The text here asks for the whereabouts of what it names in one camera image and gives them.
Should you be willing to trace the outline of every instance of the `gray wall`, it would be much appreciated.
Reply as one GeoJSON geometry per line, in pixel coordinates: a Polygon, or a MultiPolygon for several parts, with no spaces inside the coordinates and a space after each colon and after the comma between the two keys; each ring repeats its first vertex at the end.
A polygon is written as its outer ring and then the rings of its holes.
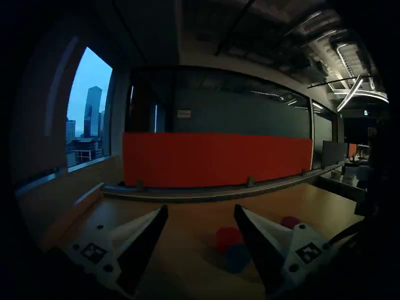
{"type": "Polygon", "coordinates": [[[310,138],[310,117],[262,96],[207,90],[178,90],[174,131],[310,138]],[[177,110],[191,110],[191,118],[178,118],[177,110]]]}

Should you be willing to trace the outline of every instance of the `window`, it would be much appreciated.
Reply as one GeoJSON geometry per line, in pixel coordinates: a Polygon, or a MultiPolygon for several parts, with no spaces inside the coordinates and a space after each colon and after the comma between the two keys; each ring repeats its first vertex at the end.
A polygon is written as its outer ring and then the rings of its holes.
{"type": "Polygon", "coordinates": [[[73,79],[66,113],[66,159],[73,167],[110,153],[107,92],[113,69],[88,47],[73,79]]]}

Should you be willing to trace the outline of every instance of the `desk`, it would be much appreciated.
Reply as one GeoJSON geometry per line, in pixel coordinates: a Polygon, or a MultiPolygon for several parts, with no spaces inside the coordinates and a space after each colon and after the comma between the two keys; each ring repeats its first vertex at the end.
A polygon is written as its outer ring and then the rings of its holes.
{"type": "MultiPolygon", "coordinates": [[[[169,204],[169,218],[138,285],[137,299],[260,299],[264,286],[254,266],[242,273],[224,270],[215,250],[215,233],[235,226],[234,206],[241,204],[275,222],[295,216],[327,239],[362,219],[356,203],[302,183],[254,197],[235,200],[169,204]]],[[[59,241],[65,245],[87,226],[112,229],[161,205],[105,198],[92,207],[59,241]]]]}

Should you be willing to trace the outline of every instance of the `red panel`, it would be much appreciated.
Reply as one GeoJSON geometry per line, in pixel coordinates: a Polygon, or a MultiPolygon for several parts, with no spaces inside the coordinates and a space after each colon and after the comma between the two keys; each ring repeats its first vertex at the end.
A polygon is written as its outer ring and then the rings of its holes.
{"type": "Polygon", "coordinates": [[[348,144],[348,157],[356,156],[357,144],[348,144]]]}
{"type": "Polygon", "coordinates": [[[194,188],[265,181],[310,169],[312,141],[220,133],[124,133],[127,186],[194,188]]]}

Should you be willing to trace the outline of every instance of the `office desk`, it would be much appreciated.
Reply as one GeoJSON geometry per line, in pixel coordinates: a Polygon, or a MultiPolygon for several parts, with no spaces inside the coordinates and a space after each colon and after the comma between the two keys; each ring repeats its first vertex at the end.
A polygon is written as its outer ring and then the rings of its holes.
{"type": "MultiPolygon", "coordinates": [[[[137,299],[265,299],[252,264],[242,273],[228,273],[215,250],[216,231],[237,226],[235,204],[278,223],[282,217],[295,216],[327,239],[362,219],[354,215],[355,202],[306,183],[235,200],[169,204],[168,221],[137,288],[137,299]]],[[[160,206],[104,198],[58,244],[65,245],[84,227],[102,224],[112,229],[160,206]]]]}

